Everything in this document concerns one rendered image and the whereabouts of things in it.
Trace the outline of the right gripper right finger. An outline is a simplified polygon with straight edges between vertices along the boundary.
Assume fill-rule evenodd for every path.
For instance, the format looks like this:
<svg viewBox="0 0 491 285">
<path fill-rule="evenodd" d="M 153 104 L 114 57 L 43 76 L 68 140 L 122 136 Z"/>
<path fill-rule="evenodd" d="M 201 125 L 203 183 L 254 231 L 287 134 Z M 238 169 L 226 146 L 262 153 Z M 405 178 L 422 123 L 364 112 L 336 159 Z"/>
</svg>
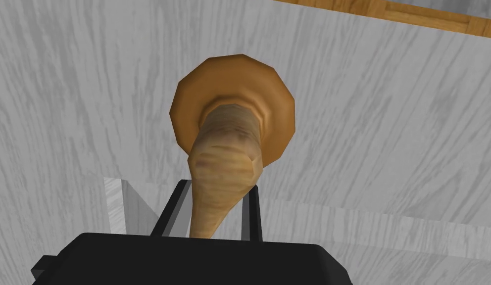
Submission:
<svg viewBox="0 0 491 285">
<path fill-rule="evenodd" d="M 241 240 L 263 241 L 257 185 L 254 185 L 242 199 Z"/>
</svg>

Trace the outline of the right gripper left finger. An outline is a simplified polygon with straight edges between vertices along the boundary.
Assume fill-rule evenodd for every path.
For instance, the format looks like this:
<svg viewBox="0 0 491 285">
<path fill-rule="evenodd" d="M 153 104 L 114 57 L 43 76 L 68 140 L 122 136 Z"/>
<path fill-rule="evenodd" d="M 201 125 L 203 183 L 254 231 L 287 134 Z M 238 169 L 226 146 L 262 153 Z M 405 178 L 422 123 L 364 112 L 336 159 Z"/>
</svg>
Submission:
<svg viewBox="0 0 491 285">
<path fill-rule="evenodd" d="M 192 182 L 180 180 L 166 203 L 151 236 L 181 237 L 188 234 L 192 214 Z"/>
</svg>

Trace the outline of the brown wooden door handle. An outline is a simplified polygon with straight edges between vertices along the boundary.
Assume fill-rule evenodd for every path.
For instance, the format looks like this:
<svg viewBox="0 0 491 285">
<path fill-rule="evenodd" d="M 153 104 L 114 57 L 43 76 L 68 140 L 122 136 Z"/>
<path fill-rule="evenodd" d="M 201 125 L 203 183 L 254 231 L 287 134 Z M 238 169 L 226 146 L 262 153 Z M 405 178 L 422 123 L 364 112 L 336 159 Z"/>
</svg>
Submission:
<svg viewBox="0 0 491 285">
<path fill-rule="evenodd" d="M 210 57 L 185 76 L 169 115 L 193 183 L 190 237 L 211 238 L 283 155 L 295 100 L 274 68 L 234 54 Z"/>
</svg>

